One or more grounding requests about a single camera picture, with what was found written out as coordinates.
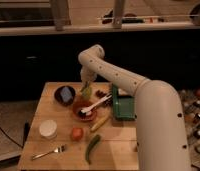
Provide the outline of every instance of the silver fork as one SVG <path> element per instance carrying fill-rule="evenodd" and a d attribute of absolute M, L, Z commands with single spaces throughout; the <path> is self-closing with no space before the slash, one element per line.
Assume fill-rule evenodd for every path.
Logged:
<path fill-rule="evenodd" d="M 66 150 L 66 144 L 62 145 L 60 147 L 57 147 L 52 151 L 49 151 L 49 152 L 46 152 L 46 153 L 42 153 L 42 154 L 33 155 L 33 156 L 31 156 L 31 160 L 38 159 L 40 157 L 46 156 L 46 155 L 51 154 L 51 153 L 61 153 L 61 152 L 65 151 L 65 150 Z"/>

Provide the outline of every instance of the bowl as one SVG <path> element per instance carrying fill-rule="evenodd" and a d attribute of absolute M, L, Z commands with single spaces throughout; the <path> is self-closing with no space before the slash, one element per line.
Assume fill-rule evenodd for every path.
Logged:
<path fill-rule="evenodd" d="M 85 116 L 85 117 L 81 117 L 78 113 L 79 111 L 84 108 L 84 107 L 88 107 L 88 106 L 91 106 L 93 103 L 89 100 L 78 100 L 78 101 L 75 101 L 74 104 L 73 104 L 73 115 L 74 117 L 79 120 L 79 121 L 83 121 L 83 122 L 86 122 L 86 121 L 92 121 L 96 118 L 97 116 L 97 110 L 96 109 L 92 109 L 91 110 L 91 115 L 88 115 L 88 116 Z"/>
<path fill-rule="evenodd" d="M 54 98 L 63 106 L 69 106 L 73 103 L 76 92 L 71 86 L 61 86 L 55 93 Z"/>

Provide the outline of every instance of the tomato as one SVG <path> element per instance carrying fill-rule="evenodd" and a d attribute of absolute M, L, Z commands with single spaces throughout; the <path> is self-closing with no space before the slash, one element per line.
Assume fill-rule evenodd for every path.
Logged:
<path fill-rule="evenodd" d="M 79 141 L 83 137 L 83 129 L 79 127 L 74 127 L 71 130 L 71 140 L 72 141 Z"/>

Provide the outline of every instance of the floor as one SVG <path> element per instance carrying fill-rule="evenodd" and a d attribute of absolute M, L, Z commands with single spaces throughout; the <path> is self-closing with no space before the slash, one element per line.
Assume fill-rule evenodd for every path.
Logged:
<path fill-rule="evenodd" d="M 24 125 L 31 124 L 37 104 L 38 100 L 0 102 L 0 127 L 20 145 L 23 145 Z M 17 170 L 21 150 L 0 131 L 0 171 Z"/>

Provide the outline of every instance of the green pepper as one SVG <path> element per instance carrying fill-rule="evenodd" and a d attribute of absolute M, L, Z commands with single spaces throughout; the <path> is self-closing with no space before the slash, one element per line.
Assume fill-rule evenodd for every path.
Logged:
<path fill-rule="evenodd" d="M 93 149 L 93 147 L 100 141 L 101 136 L 99 134 L 95 135 L 90 143 L 88 144 L 87 148 L 86 148 L 86 152 L 85 152 L 85 159 L 88 162 L 88 164 L 91 164 L 91 160 L 90 160 L 90 152 Z"/>

